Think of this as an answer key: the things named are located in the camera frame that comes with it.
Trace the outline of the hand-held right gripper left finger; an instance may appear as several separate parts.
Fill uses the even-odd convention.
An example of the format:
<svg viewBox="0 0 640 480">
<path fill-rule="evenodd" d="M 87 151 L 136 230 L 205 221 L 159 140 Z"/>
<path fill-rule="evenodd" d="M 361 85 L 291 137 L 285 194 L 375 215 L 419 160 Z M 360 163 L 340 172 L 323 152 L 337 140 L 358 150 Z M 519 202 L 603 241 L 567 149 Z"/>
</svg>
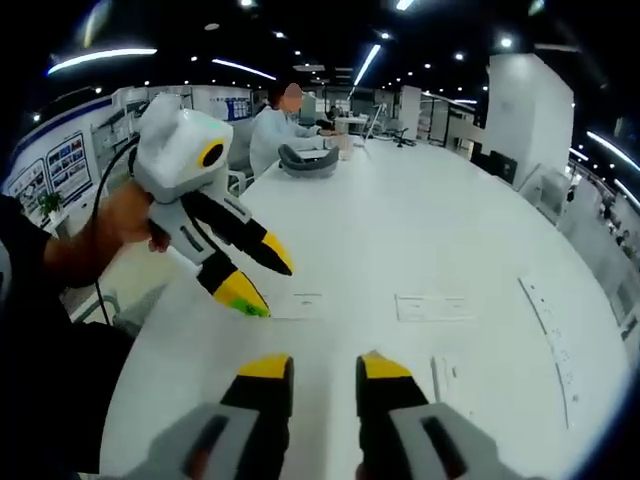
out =
<svg viewBox="0 0 640 480">
<path fill-rule="evenodd" d="M 217 403 L 195 407 L 151 442 L 125 479 L 277 479 L 289 446 L 294 360 L 242 366 Z"/>
</svg>

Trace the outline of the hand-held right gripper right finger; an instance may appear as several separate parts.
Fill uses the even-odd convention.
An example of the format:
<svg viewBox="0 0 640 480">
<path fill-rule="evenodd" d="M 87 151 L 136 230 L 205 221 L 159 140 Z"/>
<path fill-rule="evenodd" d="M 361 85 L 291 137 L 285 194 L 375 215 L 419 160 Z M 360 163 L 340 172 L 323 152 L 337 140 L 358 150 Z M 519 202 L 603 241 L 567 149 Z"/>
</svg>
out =
<svg viewBox="0 0 640 480">
<path fill-rule="evenodd" d="M 411 372 L 376 351 L 356 360 L 361 469 L 367 479 L 504 479 L 496 442 Z"/>
</svg>

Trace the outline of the person's left hand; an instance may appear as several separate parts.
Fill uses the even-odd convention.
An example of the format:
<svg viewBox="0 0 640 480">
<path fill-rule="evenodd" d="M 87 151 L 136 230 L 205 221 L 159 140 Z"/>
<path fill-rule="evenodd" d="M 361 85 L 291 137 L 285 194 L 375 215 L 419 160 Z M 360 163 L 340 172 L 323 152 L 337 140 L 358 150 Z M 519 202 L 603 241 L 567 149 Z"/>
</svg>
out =
<svg viewBox="0 0 640 480">
<path fill-rule="evenodd" d="M 129 180 L 108 196 L 100 213 L 105 215 L 107 226 L 121 245 L 147 241 L 152 252 L 165 252 L 169 236 L 151 228 L 152 202 L 148 192 Z"/>
</svg>

